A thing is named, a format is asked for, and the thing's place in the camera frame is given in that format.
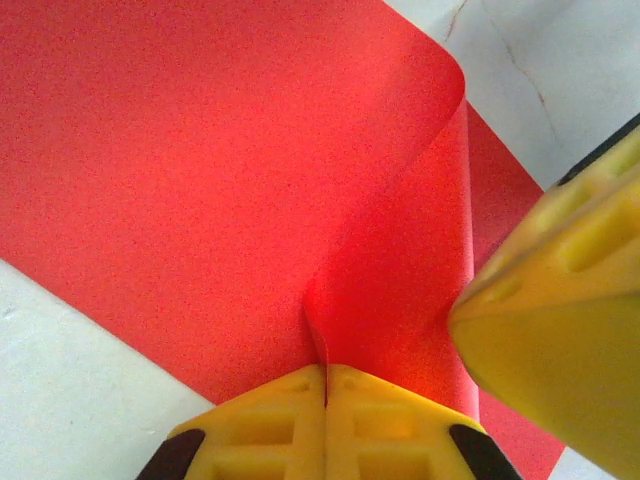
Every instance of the red paper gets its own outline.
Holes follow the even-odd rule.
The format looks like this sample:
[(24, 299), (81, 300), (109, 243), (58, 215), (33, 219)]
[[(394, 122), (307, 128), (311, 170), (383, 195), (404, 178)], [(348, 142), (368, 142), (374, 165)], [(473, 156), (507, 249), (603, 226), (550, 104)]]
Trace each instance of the red paper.
[[(309, 280), (343, 248), (366, 258), (359, 235), (384, 247), (396, 222), (416, 252), (444, 249), (433, 338), (422, 332), (444, 338), (471, 273), (462, 76), (384, 3), (35, 0), (1, 15), (2, 258), (221, 402), (317, 361)], [(506, 173), (474, 173), (472, 154), (472, 195), (486, 191), (474, 218), (533, 185), (499, 142), (485, 148)], [(439, 163), (439, 149), (454, 156)], [(394, 214), (419, 182), (446, 223)], [(516, 210), (474, 239), (495, 243)], [(421, 245), (430, 228), (453, 244)], [(416, 358), (441, 369), (441, 398), (473, 409), (454, 353), (437, 365), (429, 352)]]

